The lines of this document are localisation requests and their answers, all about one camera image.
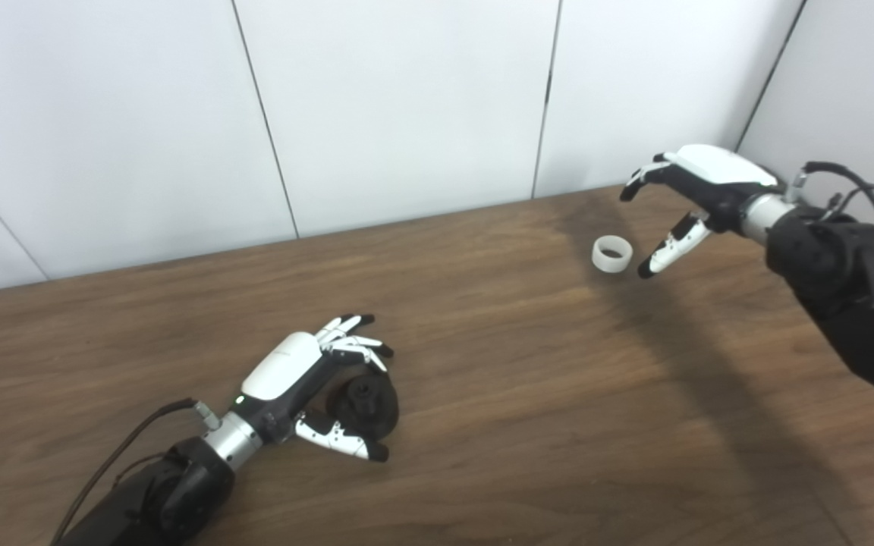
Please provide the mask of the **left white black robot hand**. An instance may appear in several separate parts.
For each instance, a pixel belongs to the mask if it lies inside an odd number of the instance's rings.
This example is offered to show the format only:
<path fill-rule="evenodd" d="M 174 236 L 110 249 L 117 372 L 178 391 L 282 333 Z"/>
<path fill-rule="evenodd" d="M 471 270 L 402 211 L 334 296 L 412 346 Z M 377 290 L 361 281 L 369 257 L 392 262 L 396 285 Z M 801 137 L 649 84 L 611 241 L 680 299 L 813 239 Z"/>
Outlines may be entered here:
<path fill-rule="evenodd" d="M 240 393 L 215 431 L 204 438 L 233 469 L 258 449 L 292 438 L 370 462 L 389 452 L 378 441 L 307 405 L 346 366 L 367 364 L 386 375 L 393 350 L 381 340 L 354 335 L 374 315 L 340 315 L 316 333 L 291 333 L 243 380 Z"/>

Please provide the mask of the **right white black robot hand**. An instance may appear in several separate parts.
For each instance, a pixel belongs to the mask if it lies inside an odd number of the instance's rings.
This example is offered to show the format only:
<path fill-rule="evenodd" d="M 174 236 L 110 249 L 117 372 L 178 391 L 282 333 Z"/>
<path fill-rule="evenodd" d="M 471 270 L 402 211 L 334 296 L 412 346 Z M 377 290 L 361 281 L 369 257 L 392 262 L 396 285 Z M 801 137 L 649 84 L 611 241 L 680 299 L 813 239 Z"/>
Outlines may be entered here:
<path fill-rule="evenodd" d="M 693 144 L 659 153 L 632 173 L 620 200 L 634 200 L 647 184 L 669 187 L 691 201 L 695 210 L 640 263 L 637 274 L 643 279 L 662 272 L 712 233 L 733 232 L 765 246 L 770 229 L 791 210 L 781 197 L 777 177 L 719 146 Z"/>

